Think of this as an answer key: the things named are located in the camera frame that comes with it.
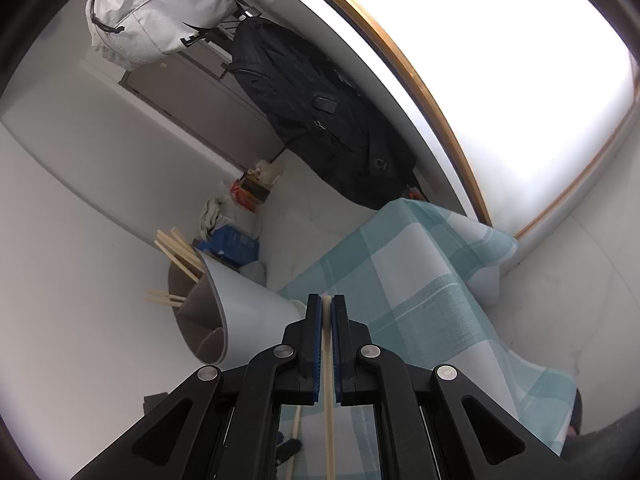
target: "floor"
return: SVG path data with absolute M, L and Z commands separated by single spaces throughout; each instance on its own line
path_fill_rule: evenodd
M 276 160 L 284 172 L 258 214 L 267 288 L 278 291 L 366 222 L 375 211 L 350 202 L 297 155 Z
M 571 373 L 584 431 L 640 406 L 640 128 L 488 311 L 515 352 Z

